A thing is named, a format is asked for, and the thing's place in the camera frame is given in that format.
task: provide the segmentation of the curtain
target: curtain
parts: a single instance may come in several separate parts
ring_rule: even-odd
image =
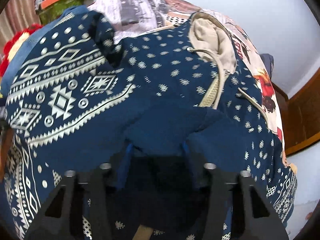
[[[33,23],[40,23],[35,12],[34,0],[9,0],[0,14],[0,53],[7,41],[15,33],[29,27]]]

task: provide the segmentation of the blue fabric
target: blue fabric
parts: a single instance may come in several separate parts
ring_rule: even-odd
[[[63,17],[65,17],[71,12],[75,15],[83,14],[85,12],[88,12],[88,9],[86,8],[86,6],[81,5],[78,7],[73,6],[64,10],[62,15],[58,19],[43,26],[41,29],[31,34],[29,38],[21,45],[16,55],[13,57],[13,59],[9,63],[8,68],[5,71],[4,76],[2,77],[2,80],[1,80],[0,93],[4,97],[7,97],[10,86],[12,84],[12,81],[14,80],[15,75],[17,74],[19,68],[21,67],[22,63],[25,61],[29,53],[32,51],[32,49],[42,39],[42,37],[56,25],[57,22],[59,22]]]
[[[92,11],[62,19],[32,49],[7,98],[5,117],[16,134],[0,192],[21,238],[61,174],[109,161],[127,140],[142,156],[188,157],[181,147],[186,141],[223,170],[248,169],[286,222],[296,177],[282,164],[277,136],[238,93],[240,87],[261,105],[256,81],[236,54],[218,109],[199,107],[218,69],[187,51],[189,27],[188,20],[114,45],[110,23]],[[225,224],[228,235],[231,213]]]

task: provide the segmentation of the white dot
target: white dot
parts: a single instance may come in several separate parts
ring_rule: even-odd
[[[42,187],[44,187],[44,188],[47,188],[47,187],[48,187],[47,181],[45,181],[45,180],[42,181]]]
[[[43,48],[43,50],[41,51],[41,55],[46,54],[46,53],[47,53],[47,51],[48,51],[48,49],[47,49],[47,48]]]
[[[82,36],[81,36],[83,39],[86,39],[86,38],[88,38],[89,37],[89,34],[88,33],[84,33],[84,34],[82,34]]]
[[[76,37],[75,37],[75,36],[72,36],[72,37],[68,40],[68,42],[69,42],[69,43],[73,43],[75,40],[76,40]]]
[[[58,49],[58,48],[60,47],[60,45],[61,45],[61,43],[60,43],[60,41],[58,41],[58,42],[55,44],[54,48],[55,48],[55,49]]]
[[[54,39],[58,36],[58,34],[59,34],[59,33],[55,33],[54,35],[52,35],[51,38],[54,40]]]
[[[40,41],[40,44],[43,44],[43,43],[45,42],[45,40],[46,40],[46,37],[43,37],[43,38],[41,39],[41,41]]]
[[[65,34],[68,34],[69,32],[71,32],[71,27],[66,28],[64,31]]]

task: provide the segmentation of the wall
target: wall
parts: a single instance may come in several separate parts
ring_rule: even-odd
[[[307,214],[313,212],[320,198],[320,142],[296,155],[289,156],[288,162],[298,166],[295,208],[286,228],[291,240],[305,225]]]
[[[274,56],[272,81],[290,97],[315,72],[320,27],[304,0],[186,1],[236,20],[260,53]]]

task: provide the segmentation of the patterned bedsheet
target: patterned bedsheet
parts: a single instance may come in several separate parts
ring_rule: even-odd
[[[97,0],[88,8],[106,15],[116,29],[116,43],[124,37],[136,37],[169,26],[177,27],[197,11],[214,16],[230,32],[238,55],[256,79],[262,92],[262,107],[268,117],[268,127],[278,135],[284,149],[281,116],[270,77],[250,38],[233,19],[183,0]],[[283,163],[287,165],[284,151]]]

